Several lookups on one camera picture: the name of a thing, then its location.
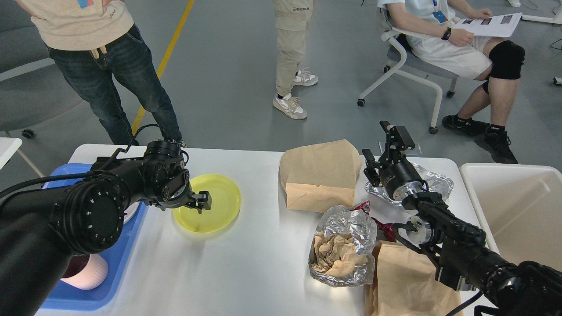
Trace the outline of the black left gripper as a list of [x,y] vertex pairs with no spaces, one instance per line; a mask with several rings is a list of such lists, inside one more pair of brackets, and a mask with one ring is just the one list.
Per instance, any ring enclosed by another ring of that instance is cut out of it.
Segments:
[[202,214],[203,210],[211,209],[212,198],[209,192],[205,190],[195,194],[191,187],[182,187],[176,192],[173,192],[170,187],[163,187],[163,209],[178,208],[189,203],[191,203],[191,208]]

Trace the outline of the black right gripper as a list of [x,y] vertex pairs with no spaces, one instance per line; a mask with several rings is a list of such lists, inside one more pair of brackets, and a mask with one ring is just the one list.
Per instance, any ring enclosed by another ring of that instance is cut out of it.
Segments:
[[392,200],[401,201],[425,187],[425,180],[406,159],[406,151],[415,149],[415,142],[406,127],[391,125],[388,121],[379,123],[386,133],[385,151],[378,160],[370,149],[362,150],[366,164],[364,174],[373,187],[384,187]]

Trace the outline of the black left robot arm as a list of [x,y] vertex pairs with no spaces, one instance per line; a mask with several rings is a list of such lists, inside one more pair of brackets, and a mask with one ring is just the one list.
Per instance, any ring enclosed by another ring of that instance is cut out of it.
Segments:
[[118,148],[90,171],[26,181],[1,192],[1,314],[33,316],[72,257],[98,254],[118,241],[125,210],[142,201],[167,208],[211,209],[193,192],[180,144],[152,141],[142,157]]

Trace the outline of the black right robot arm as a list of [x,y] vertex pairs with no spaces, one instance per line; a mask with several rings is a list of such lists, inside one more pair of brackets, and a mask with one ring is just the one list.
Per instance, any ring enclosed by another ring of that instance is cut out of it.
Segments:
[[432,192],[406,158],[415,143],[403,126],[380,122],[386,133],[385,152],[374,158],[363,149],[364,174],[374,187],[416,213],[406,223],[394,223],[393,235],[407,248],[426,255],[436,268],[435,279],[452,290],[478,293],[450,312],[454,315],[481,296],[493,306],[478,305],[474,315],[559,316],[562,311],[561,273],[534,261],[518,265],[486,248],[486,233],[456,217],[441,194]]

